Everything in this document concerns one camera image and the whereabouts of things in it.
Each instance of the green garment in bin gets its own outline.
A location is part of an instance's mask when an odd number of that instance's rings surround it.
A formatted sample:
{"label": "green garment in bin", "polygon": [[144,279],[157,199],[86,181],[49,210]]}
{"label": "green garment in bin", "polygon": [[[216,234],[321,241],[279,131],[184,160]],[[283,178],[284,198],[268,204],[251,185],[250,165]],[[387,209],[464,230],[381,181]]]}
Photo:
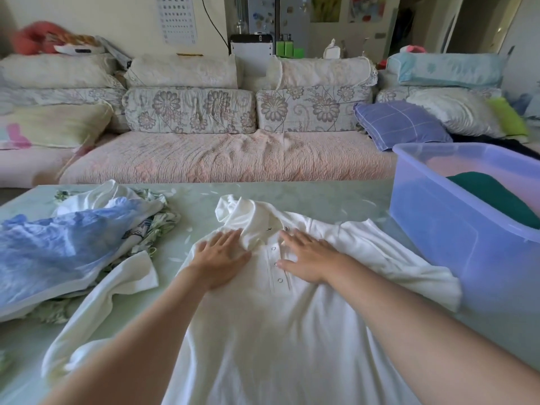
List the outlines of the green garment in bin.
{"label": "green garment in bin", "polygon": [[448,178],[516,222],[540,229],[540,218],[494,177],[485,173],[465,172]]}

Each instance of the yellow pillow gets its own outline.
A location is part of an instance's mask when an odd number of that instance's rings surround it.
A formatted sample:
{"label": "yellow pillow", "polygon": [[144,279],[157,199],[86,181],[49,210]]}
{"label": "yellow pillow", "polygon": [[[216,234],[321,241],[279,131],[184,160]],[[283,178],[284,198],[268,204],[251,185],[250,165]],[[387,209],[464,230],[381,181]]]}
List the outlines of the yellow pillow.
{"label": "yellow pillow", "polygon": [[526,140],[529,136],[529,129],[525,121],[510,106],[503,97],[488,99],[489,106],[497,116],[501,129],[507,137],[516,138],[519,141]]}
{"label": "yellow pillow", "polygon": [[0,149],[92,146],[112,115],[108,103],[16,107],[0,116]]}

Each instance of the wall picture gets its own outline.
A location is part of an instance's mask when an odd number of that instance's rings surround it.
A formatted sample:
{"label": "wall picture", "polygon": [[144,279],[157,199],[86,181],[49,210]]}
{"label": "wall picture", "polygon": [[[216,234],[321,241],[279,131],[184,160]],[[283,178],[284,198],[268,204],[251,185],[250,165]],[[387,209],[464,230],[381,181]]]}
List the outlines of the wall picture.
{"label": "wall picture", "polygon": [[338,23],[341,0],[311,0],[312,23]]}
{"label": "wall picture", "polygon": [[350,0],[349,22],[371,23],[382,20],[386,0]]}

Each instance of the blue plastic bin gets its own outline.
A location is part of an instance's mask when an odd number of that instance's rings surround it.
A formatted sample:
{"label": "blue plastic bin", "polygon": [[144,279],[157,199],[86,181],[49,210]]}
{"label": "blue plastic bin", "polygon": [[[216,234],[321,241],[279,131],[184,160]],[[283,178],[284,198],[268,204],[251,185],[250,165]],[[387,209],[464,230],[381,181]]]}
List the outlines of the blue plastic bin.
{"label": "blue plastic bin", "polygon": [[540,216],[540,161],[484,143],[402,143],[390,215],[433,265],[461,280],[477,311],[540,312],[540,230],[446,179],[489,174]]}

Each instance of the red plush toy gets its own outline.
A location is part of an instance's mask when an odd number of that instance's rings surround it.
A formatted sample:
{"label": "red plush toy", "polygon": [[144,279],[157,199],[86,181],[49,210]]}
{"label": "red plush toy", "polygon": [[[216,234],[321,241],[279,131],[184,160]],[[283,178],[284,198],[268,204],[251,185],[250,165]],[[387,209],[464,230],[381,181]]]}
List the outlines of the red plush toy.
{"label": "red plush toy", "polygon": [[55,45],[64,45],[60,39],[68,34],[71,33],[52,22],[37,21],[17,31],[11,37],[11,44],[17,54],[57,54]]}

